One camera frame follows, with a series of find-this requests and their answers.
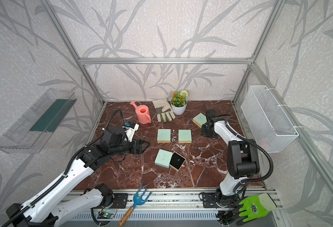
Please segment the mint drawer jewelry box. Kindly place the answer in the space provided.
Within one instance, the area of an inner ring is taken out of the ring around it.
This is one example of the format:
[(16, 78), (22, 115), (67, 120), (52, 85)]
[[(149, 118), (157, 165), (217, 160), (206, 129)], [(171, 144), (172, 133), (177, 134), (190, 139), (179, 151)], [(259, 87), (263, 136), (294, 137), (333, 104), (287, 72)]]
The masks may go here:
[(178, 130), (178, 142), (179, 143), (192, 143), (192, 131), (191, 130)]

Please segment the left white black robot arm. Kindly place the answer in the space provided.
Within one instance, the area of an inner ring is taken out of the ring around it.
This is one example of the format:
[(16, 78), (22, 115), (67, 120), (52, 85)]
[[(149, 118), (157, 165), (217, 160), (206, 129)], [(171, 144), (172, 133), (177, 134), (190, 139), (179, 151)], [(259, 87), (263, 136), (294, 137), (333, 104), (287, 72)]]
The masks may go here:
[(4, 226), (14, 227), (58, 227), (85, 210), (113, 203), (113, 192), (105, 184), (62, 203), (62, 199), (81, 181), (94, 173), (113, 156), (142, 154), (148, 141), (133, 138), (138, 124), (126, 123), (122, 127), (105, 128), (103, 133), (79, 149), (68, 162), (66, 169), (41, 192), (23, 204), (8, 207), (9, 218)]

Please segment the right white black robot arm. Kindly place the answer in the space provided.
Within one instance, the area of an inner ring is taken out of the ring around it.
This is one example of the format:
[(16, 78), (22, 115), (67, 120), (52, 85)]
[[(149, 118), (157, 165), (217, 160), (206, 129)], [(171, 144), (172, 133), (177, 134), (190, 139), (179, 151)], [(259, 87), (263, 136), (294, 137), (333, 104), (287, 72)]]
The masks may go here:
[[(227, 144), (227, 170), (225, 179), (215, 192), (216, 202), (226, 205), (238, 198), (237, 189), (247, 182), (261, 182), (268, 179), (274, 170), (274, 164), (268, 152), (253, 139), (247, 139), (238, 133), (228, 122), (230, 114), (217, 115), (214, 109), (206, 111), (207, 121), (202, 125), (201, 135), (210, 139), (222, 138)], [(269, 162), (268, 172), (259, 178), (253, 178), (260, 171), (258, 153), (261, 152)]]

